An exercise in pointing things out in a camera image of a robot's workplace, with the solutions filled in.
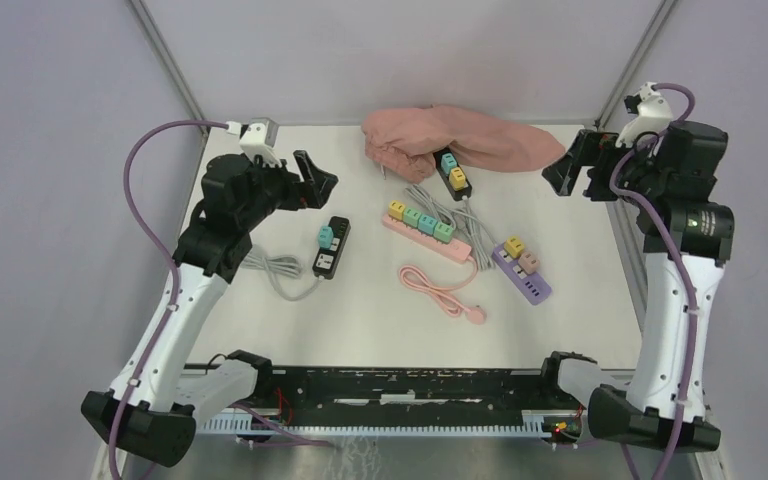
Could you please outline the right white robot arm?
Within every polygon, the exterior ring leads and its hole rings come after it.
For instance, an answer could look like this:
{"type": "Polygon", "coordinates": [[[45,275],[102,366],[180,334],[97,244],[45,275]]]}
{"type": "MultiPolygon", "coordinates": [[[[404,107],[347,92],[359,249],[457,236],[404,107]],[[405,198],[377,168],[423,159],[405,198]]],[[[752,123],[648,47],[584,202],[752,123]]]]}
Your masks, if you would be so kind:
{"type": "Polygon", "coordinates": [[[673,453],[720,445],[720,430],[706,417],[702,375],[710,309],[735,233],[732,210],[710,200],[727,145],[724,131],[694,121],[640,133],[629,144],[583,129],[543,171],[558,195],[570,195],[585,173],[590,200],[639,207],[647,298],[631,382],[621,386],[594,359],[559,351],[544,360],[537,382],[545,405],[583,405],[595,438],[673,453]]]}

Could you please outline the pink power strip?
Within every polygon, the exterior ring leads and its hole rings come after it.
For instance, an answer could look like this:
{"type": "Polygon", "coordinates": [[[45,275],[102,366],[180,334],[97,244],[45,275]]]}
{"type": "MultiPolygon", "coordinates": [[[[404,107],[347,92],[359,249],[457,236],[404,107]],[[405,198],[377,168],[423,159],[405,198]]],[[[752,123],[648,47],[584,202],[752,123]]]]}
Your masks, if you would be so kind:
{"type": "Polygon", "coordinates": [[[423,233],[400,220],[394,219],[388,214],[382,216],[381,223],[385,228],[392,232],[397,233],[418,245],[426,247],[456,263],[463,264],[471,258],[472,247],[456,238],[453,238],[448,242],[441,241],[433,235],[423,233]]]}

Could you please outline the black power strip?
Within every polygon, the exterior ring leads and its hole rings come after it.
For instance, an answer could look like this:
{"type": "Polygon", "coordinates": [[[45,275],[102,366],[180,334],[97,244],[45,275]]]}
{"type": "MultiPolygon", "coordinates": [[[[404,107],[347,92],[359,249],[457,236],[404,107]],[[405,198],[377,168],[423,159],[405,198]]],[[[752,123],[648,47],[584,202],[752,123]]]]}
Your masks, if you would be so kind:
{"type": "Polygon", "coordinates": [[[331,280],[339,265],[345,243],[351,230],[351,223],[348,218],[332,216],[325,225],[330,226],[335,238],[330,249],[321,249],[318,245],[317,254],[314,257],[312,272],[316,278],[331,280]]]}
{"type": "Polygon", "coordinates": [[[470,198],[472,185],[453,151],[448,147],[443,148],[434,152],[433,158],[436,171],[446,185],[452,199],[465,201],[470,198]]]}

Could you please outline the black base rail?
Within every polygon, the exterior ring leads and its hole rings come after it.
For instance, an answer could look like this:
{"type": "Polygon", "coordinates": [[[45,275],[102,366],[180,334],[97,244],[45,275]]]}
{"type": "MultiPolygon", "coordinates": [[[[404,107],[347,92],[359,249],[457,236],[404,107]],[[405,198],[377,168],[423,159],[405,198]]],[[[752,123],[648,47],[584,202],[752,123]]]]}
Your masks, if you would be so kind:
{"type": "Polygon", "coordinates": [[[299,437],[534,438],[570,444],[584,408],[537,370],[276,366],[199,427],[264,442],[299,437]]]}

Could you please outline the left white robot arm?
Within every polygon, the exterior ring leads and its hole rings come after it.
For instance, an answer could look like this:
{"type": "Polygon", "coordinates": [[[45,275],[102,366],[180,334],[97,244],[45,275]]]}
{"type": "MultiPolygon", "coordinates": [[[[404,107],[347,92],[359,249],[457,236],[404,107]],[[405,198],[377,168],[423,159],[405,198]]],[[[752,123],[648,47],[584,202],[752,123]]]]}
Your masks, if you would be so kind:
{"type": "Polygon", "coordinates": [[[170,276],[149,325],[105,391],[90,391],[81,414],[113,450],[163,467],[178,464],[198,426],[236,400],[267,404],[270,360],[233,354],[228,364],[183,388],[179,379],[210,312],[252,249],[251,233],[277,210],[321,209],[338,184],[304,150],[293,173],[279,160],[225,154],[207,164],[202,198],[171,253],[170,276]]]}

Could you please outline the green adapter on pink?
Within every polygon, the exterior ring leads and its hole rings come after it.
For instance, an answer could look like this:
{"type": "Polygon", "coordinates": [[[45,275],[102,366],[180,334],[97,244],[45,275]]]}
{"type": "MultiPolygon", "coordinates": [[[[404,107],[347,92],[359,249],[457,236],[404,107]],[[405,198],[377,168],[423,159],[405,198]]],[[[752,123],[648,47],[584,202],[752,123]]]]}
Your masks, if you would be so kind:
{"type": "Polygon", "coordinates": [[[419,221],[422,216],[423,214],[421,211],[408,207],[402,214],[402,222],[412,228],[418,229],[419,221]]]}
{"type": "Polygon", "coordinates": [[[438,222],[433,230],[433,237],[443,244],[449,244],[452,241],[454,228],[445,222],[438,222]]]}

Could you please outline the black power strip under cloth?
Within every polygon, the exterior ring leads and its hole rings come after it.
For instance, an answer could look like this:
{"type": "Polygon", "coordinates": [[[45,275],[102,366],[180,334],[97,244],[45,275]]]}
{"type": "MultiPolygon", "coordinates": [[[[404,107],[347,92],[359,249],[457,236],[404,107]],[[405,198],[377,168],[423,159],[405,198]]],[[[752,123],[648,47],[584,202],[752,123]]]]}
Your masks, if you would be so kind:
{"type": "Polygon", "coordinates": [[[453,151],[448,147],[443,148],[434,152],[433,158],[436,171],[446,185],[452,199],[465,201],[470,198],[472,185],[453,151]]]}

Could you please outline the purple power strip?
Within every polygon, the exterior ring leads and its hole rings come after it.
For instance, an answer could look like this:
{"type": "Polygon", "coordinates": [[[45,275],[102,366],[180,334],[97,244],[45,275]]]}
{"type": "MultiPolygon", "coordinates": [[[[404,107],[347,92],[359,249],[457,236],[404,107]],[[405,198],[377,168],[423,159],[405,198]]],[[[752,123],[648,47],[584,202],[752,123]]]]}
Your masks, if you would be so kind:
{"type": "Polygon", "coordinates": [[[512,259],[504,251],[503,244],[493,249],[491,258],[531,305],[539,305],[551,296],[553,290],[540,273],[526,275],[518,259],[512,259]]]}

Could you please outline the teal adapter on back strip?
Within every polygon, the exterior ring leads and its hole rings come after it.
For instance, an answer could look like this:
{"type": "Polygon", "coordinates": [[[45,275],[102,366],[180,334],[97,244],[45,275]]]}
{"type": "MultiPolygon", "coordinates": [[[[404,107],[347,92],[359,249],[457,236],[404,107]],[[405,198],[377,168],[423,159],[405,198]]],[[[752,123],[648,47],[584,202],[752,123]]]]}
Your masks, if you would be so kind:
{"type": "Polygon", "coordinates": [[[456,168],[457,166],[458,166],[458,162],[455,159],[453,154],[444,153],[441,155],[440,167],[446,176],[448,176],[451,170],[456,168]]]}

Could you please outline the pink cloth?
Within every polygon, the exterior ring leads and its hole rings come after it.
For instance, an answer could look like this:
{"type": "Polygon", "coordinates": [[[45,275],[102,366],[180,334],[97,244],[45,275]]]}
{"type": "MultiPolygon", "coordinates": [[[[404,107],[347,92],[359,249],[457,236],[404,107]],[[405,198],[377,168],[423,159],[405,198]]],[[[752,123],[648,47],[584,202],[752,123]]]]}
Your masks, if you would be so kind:
{"type": "Polygon", "coordinates": [[[377,110],[361,131],[365,155],[413,184],[436,172],[444,148],[461,165],[502,173],[538,171],[566,153],[543,129],[449,105],[377,110]]]}

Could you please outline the yellow adapter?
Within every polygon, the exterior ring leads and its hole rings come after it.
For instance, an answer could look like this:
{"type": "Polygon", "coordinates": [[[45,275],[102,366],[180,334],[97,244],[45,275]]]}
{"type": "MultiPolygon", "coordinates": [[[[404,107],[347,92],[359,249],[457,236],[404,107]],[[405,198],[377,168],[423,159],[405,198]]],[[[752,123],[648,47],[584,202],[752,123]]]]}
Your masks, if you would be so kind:
{"type": "Polygon", "coordinates": [[[468,179],[460,167],[451,170],[448,175],[448,180],[455,191],[460,191],[468,187],[468,179]]]}
{"type": "Polygon", "coordinates": [[[396,221],[403,220],[405,210],[406,206],[400,201],[394,200],[388,205],[388,215],[396,221]]]}
{"type": "Polygon", "coordinates": [[[503,248],[512,259],[519,259],[526,250],[524,242],[516,235],[507,238],[503,248]]]}

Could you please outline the teal adapter on pink strip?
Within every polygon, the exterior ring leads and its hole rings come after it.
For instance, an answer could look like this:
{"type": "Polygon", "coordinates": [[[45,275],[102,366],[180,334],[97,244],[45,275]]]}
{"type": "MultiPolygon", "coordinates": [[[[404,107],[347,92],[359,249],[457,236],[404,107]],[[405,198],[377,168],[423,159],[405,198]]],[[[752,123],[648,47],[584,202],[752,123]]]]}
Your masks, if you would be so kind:
{"type": "Polygon", "coordinates": [[[433,236],[437,224],[438,220],[435,217],[423,214],[417,221],[417,229],[426,235],[433,236]]]}

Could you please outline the yellow adapter on pink strip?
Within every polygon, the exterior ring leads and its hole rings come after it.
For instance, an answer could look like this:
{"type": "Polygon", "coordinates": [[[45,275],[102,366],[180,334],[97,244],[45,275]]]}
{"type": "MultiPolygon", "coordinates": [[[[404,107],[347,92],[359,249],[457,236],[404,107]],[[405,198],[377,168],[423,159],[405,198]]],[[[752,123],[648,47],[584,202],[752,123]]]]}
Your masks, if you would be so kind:
{"type": "Polygon", "coordinates": [[[400,201],[394,200],[388,205],[388,215],[396,221],[403,220],[405,210],[406,206],[400,201]]]}

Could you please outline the teal plug adapter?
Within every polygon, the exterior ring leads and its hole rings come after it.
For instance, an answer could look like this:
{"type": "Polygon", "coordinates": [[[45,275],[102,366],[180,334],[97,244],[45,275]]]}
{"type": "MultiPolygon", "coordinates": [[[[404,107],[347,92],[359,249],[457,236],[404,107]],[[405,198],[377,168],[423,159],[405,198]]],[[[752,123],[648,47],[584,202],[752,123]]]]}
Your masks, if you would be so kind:
{"type": "Polygon", "coordinates": [[[317,235],[317,242],[321,249],[330,249],[335,238],[333,229],[324,225],[320,228],[317,235]]]}

